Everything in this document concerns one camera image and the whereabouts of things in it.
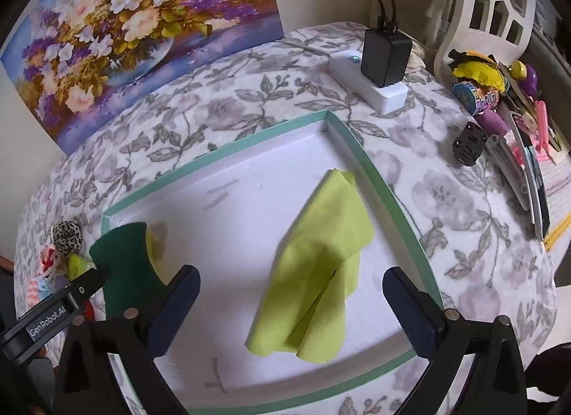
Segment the pink clip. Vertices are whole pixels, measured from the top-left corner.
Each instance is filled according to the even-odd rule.
[[[540,152],[542,149],[549,155],[549,133],[547,132],[547,107],[542,100],[536,100],[537,127],[539,139],[537,141],[536,150]]]

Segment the white power strip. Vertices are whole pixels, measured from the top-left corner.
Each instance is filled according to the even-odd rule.
[[[379,88],[361,73],[362,55],[359,51],[341,51],[331,55],[329,71],[347,91],[356,93],[380,114],[404,106],[408,86],[402,81]]]

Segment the table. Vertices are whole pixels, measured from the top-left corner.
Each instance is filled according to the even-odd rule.
[[[469,116],[426,70],[407,70],[404,107],[384,115],[328,75],[327,53],[362,49],[364,30],[355,23],[302,29],[220,59],[149,94],[64,158],[22,213],[14,274],[17,313],[26,311],[26,285],[56,222],[77,220],[89,247],[101,235],[104,209],[127,193],[257,130],[330,109],[395,193],[430,260],[444,305],[470,320],[508,315],[529,364],[555,321],[553,275],[569,236],[545,252],[533,239],[529,214],[518,209],[488,156],[472,168],[455,160],[452,142]],[[96,317],[103,318],[101,291],[92,302]],[[47,346],[54,364],[64,339],[61,333]],[[378,380],[295,413],[390,413],[425,365],[414,358]],[[443,412],[458,397],[468,368],[465,359]],[[129,404],[136,409],[136,402]]]

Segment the canvas painting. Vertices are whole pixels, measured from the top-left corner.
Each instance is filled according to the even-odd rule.
[[[68,155],[160,86],[283,36],[276,0],[38,0],[2,63]]]

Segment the microfiber cloth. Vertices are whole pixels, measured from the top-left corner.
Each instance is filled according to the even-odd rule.
[[[152,267],[150,233],[143,222],[119,226],[99,238],[89,250],[105,278],[107,318],[140,308],[160,296],[166,286]]]
[[[329,362],[345,340],[345,299],[359,279],[359,254],[373,226],[351,172],[332,170],[306,205],[280,255],[250,331],[261,357],[295,352]]]

